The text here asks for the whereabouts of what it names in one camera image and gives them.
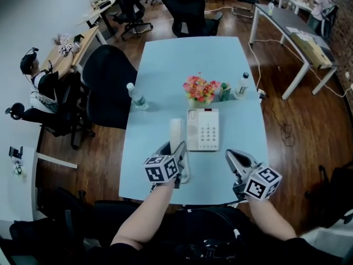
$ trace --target light blue tabletop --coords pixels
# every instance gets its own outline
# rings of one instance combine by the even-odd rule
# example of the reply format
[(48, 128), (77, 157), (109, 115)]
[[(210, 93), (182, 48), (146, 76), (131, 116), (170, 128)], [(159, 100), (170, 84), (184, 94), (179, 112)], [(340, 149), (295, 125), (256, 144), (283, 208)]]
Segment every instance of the light blue tabletop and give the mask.
[(145, 200), (148, 196), (152, 183), (142, 166), (147, 157), (169, 141), (170, 119), (184, 119), (186, 136), (189, 106), (183, 83), (198, 72), (207, 81), (228, 82), (232, 88), (247, 72), (250, 86), (242, 100), (211, 103), (210, 108), (217, 108), (220, 114), (220, 149), (189, 152), (191, 179), (174, 190), (171, 203), (207, 205), (234, 201), (234, 174), (225, 159), (226, 149), (239, 149), (268, 163), (264, 119), (239, 39), (214, 36), (151, 41), (145, 45), (136, 80), (136, 88), (151, 108), (130, 110), (121, 163), (121, 197)]

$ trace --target gray table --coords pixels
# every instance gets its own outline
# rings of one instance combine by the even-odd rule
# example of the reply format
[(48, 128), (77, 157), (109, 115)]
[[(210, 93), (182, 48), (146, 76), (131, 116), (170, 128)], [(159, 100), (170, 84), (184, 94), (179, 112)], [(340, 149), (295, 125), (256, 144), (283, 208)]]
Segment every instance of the gray table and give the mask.
[(236, 200), (234, 174), (225, 158), (227, 149), (240, 149), (268, 164), (264, 119), (247, 58), (236, 37), (173, 38), (145, 44), (136, 79), (149, 102), (147, 111), (131, 108), (122, 155), (119, 194), (145, 200), (152, 183), (143, 163), (169, 140), (169, 121), (184, 120), (189, 108), (183, 83), (202, 72), (207, 81), (229, 82), (234, 87), (244, 72), (249, 88), (242, 100), (216, 101), (210, 108), (220, 114), (220, 149), (189, 152), (190, 180), (175, 189), (172, 204), (215, 205)]
[(269, 7), (267, 5), (256, 4), (254, 19), (253, 19), (253, 27), (252, 27), (252, 32), (250, 34), (249, 43), (253, 44), (254, 41), (256, 41), (254, 39), (255, 39), (256, 30), (258, 28), (259, 14), (261, 14), (265, 18), (267, 18), (271, 23), (273, 23), (273, 25), (282, 33), (282, 38), (280, 43), (283, 44), (285, 39), (287, 39), (292, 44), (294, 49), (298, 52), (300, 57), (302, 58), (304, 62), (302, 68), (300, 69), (299, 73), (292, 81), (290, 86), (282, 95), (282, 99), (286, 100), (289, 97), (289, 95), (293, 92), (293, 90), (298, 86), (298, 84), (305, 76), (307, 71), (310, 69), (310, 67), (313, 66), (311, 60), (307, 57), (305, 52), (302, 51), (292, 40), (292, 38), (290, 37), (291, 32), (288, 30), (287, 27), (296, 28), (300, 31), (305, 31), (306, 33), (311, 34), (315, 42), (321, 47), (323, 52), (327, 55), (327, 57), (332, 63), (332, 68), (329, 70), (326, 76), (320, 81), (320, 83), (316, 86), (316, 88), (312, 91), (312, 93), (315, 95), (325, 85), (325, 83), (330, 79), (330, 77), (336, 72), (337, 67), (339, 65), (337, 59), (334, 57), (327, 43), (320, 36), (318, 36), (300, 17), (295, 15), (292, 11), (280, 9), (280, 8), (274, 8), (272, 15), (268, 15), (268, 12), (269, 12)]

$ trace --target potted plant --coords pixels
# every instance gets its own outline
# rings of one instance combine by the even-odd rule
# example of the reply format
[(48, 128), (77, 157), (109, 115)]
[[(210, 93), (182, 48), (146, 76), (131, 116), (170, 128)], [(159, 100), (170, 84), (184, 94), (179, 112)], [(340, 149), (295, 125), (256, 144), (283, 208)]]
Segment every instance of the potted plant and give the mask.
[(188, 77), (187, 82), (183, 84), (186, 91), (186, 97), (189, 99), (191, 108), (207, 107), (215, 98), (215, 91), (221, 86), (220, 82), (207, 82), (199, 76)]

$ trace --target flower pot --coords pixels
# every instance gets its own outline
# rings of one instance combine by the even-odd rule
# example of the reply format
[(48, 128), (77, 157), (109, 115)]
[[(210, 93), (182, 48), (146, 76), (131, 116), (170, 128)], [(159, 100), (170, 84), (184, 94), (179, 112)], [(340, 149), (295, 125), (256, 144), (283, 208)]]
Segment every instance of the flower pot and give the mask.
[(206, 99), (204, 102), (199, 102), (192, 98), (189, 99), (189, 106), (194, 109), (206, 108), (210, 103), (211, 101), (209, 99)]

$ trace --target black and white marker cube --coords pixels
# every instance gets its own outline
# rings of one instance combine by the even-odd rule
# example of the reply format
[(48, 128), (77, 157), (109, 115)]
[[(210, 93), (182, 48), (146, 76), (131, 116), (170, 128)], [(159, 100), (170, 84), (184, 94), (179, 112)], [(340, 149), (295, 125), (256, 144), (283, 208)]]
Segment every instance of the black and white marker cube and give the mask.
[(244, 193), (258, 200), (265, 200), (275, 192), (282, 176), (267, 166), (260, 166), (249, 176)]
[(149, 157), (143, 167), (146, 170), (149, 181), (152, 183), (169, 182), (179, 173), (174, 155)]

